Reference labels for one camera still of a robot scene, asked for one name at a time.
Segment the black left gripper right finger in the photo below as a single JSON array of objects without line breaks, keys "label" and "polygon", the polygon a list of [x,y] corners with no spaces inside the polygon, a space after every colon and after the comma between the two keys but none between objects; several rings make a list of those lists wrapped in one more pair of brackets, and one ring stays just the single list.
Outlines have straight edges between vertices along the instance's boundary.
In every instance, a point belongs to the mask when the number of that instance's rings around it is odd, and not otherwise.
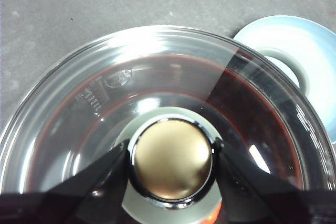
[{"label": "black left gripper right finger", "polygon": [[228,223],[335,223],[334,190],[300,190],[222,139],[216,138],[214,146]]}]

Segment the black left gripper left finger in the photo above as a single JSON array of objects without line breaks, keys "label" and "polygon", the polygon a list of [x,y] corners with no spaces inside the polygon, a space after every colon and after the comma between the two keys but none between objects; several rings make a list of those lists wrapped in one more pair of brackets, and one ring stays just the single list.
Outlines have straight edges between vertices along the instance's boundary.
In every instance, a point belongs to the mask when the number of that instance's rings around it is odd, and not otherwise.
[{"label": "black left gripper left finger", "polygon": [[1,195],[1,223],[116,223],[128,183],[124,140],[45,192]]}]

